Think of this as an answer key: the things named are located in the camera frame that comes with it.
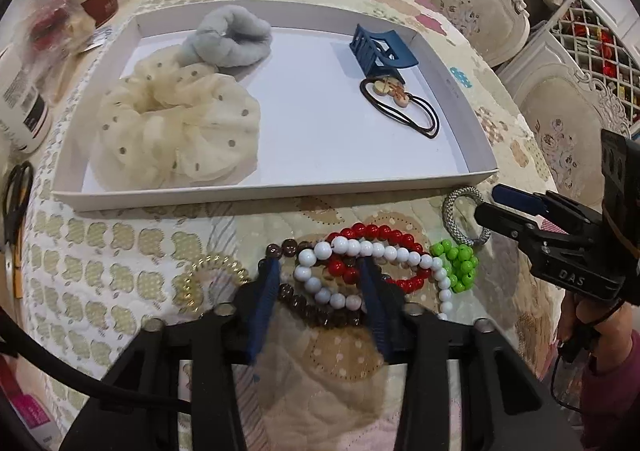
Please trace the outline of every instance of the scissors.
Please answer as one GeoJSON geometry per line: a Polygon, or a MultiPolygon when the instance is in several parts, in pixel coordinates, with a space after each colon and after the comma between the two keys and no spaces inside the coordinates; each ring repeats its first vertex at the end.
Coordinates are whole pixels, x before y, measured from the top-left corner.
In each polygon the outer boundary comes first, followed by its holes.
{"type": "Polygon", "coordinates": [[[22,293],[15,283],[20,272],[20,250],[22,221],[29,204],[33,185],[33,166],[23,162],[9,173],[2,196],[2,219],[4,221],[4,271],[10,297],[20,298],[22,293]]]}

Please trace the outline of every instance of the screw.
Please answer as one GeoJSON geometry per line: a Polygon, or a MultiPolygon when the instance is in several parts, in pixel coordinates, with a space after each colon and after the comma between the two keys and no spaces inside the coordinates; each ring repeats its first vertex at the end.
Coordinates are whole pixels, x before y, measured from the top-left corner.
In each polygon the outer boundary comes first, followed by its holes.
{"type": "Polygon", "coordinates": [[[145,325],[142,327],[145,332],[160,332],[164,327],[164,321],[159,317],[152,317],[146,320],[145,325]]]}
{"type": "Polygon", "coordinates": [[[474,323],[474,328],[482,334],[488,334],[495,330],[494,323],[490,319],[487,319],[486,317],[481,317],[479,319],[476,319],[476,322],[474,323]]]}
{"type": "Polygon", "coordinates": [[[405,303],[402,309],[407,316],[420,316],[424,312],[424,307],[419,303],[405,303]]]}
{"type": "Polygon", "coordinates": [[[216,316],[233,316],[236,313],[236,307],[232,303],[220,303],[213,308],[213,312],[216,316]]]}

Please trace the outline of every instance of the person's hand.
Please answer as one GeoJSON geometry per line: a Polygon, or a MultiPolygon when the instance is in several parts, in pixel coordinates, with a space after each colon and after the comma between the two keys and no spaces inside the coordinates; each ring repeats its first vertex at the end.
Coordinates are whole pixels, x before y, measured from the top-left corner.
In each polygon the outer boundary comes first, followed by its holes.
{"type": "MultiPolygon", "coordinates": [[[[574,326],[578,320],[583,323],[593,322],[609,312],[611,306],[590,299],[577,301],[573,293],[567,292],[562,300],[561,308],[558,339],[567,341],[574,333],[574,326]]],[[[609,319],[594,328],[601,334],[593,351],[593,356],[596,358],[596,370],[599,373],[605,373],[619,367],[633,348],[631,306],[628,303],[623,304],[609,319]]]]}

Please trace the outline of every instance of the tablecloth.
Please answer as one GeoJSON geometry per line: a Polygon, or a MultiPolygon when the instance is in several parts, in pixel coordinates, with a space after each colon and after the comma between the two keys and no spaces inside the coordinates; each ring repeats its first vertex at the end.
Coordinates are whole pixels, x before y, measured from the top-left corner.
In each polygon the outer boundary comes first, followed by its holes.
{"type": "MultiPolygon", "coordinates": [[[[213,0],[144,0],[134,12],[204,1],[213,0]]],[[[497,76],[427,1],[290,1],[351,9],[418,30],[458,79],[494,149],[499,173],[479,185],[482,193],[488,197],[496,182],[529,192],[554,189],[529,126],[497,76]]],[[[268,243],[314,240],[356,221],[386,223],[424,246],[447,236],[440,216],[447,190],[76,213],[50,189],[68,121],[94,69],[95,61],[61,105],[37,168],[23,244],[26,330],[85,373],[101,377],[147,317],[193,319],[230,297],[232,279],[221,272],[200,275],[185,294],[186,269],[209,251],[228,254],[255,274],[268,243]]],[[[459,202],[458,222],[473,230],[473,209],[459,202]]],[[[454,297],[450,319],[494,319],[540,373],[562,293],[530,275],[511,240],[494,235],[478,256],[476,286],[454,297]]],[[[428,283],[412,300],[434,308],[435,286],[428,283]]],[[[364,328],[307,329],[276,306],[255,368],[238,368],[236,380],[250,449],[392,448],[404,369],[383,366],[364,328]]],[[[57,423],[68,430],[86,398],[49,378],[46,392],[57,423]]],[[[187,419],[180,417],[184,449],[191,446],[187,419]]]]}

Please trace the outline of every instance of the purple sleeve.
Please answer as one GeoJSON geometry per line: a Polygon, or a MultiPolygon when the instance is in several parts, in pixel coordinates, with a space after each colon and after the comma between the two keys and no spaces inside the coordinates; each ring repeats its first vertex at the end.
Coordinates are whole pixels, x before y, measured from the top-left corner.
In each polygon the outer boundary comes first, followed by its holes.
{"type": "Polygon", "coordinates": [[[593,362],[582,373],[580,410],[582,445],[599,447],[615,430],[618,422],[640,393],[640,335],[633,331],[633,348],[618,368],[604,374],[594,372],[593,362]]]}

